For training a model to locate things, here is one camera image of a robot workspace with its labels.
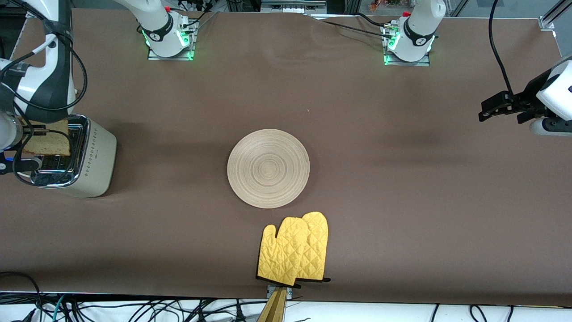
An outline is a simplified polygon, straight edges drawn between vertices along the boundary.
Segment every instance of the oven mitt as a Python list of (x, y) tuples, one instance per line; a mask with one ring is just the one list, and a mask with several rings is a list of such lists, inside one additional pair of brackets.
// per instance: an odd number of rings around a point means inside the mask
[(301, 218), (284, 218), (278, 235), (274, 225), (266, 226), (260, 242), (257, 278), (294, 286), (308, 235), (308, 224)]
[(305, 214), (302, 220), (308, 225), (309, 235), (297, 277), (300, 280), (322, 282), (328, 246), (328, 222), (317, 211)]

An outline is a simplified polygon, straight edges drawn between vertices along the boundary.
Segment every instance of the teal cable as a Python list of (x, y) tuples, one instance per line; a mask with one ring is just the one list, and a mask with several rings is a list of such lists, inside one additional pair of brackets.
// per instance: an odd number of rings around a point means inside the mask
[(59, 306), (62, 304), (62, 300), (63, 300), (64, 296), (66, 296), (66, 295), (63, 294), (62, 296), (60, 296), (58, 302), (55, 304), (54, 316), (51, 317), (51, 322), (55, 322), (57, 320)]

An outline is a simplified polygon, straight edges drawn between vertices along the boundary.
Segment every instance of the brown tabletop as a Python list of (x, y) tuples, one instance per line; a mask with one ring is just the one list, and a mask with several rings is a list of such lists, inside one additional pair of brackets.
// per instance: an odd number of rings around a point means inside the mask
[[(300, 14), (218, 14), (192, 62), (147, 61), (136, 26), (74, 11), (89, 75), (76, 112), (116, 135), (112, 184), (74, 199), (1, 178), (0, 269), (52, 291), (264, 297), (264, 226), (321, 211), (332, 281), (305, 283), (305, 300), (572, 305), (572, 141), (478, 122), (505, 88), (486, 19), (445, 19), (429, 68), (384, 66), (375, 36)], [(42, 40), (30, 21), (18, 54)], [(495, 42), (516, 91), (559, 58), (533, 19), (495, 21)], [(233, 146), (263, 128), (310, 157), (279, 209), (227, 181)]]

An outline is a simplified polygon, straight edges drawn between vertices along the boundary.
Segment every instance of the yellow oven mitt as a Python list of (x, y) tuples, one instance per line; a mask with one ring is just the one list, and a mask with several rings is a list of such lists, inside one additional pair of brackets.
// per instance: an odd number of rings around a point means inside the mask
[(322, 213), (307, 213), (302, 220), (308, 225), (309, 235), (298, 270), (298, 279), (322, 281), (325, 269), (325, 251), (328, 246), (328, 222)]
[(266, 226), (260, 242), (257, 277), (294, 286), (308, 235), (308, 224), (301, 218), (284, 218), (278, 236), (274, 225)]

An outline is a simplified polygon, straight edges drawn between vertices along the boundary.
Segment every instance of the beige circular mat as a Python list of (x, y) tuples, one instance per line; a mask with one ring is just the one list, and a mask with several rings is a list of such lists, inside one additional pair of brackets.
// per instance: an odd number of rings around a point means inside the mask
[(310, 159), (292, 135), (279, 129), (261, 129), (232, 149), (227, 173), (232, 190), (244, 202), (258, 208), (277, 208), (304, 190)]

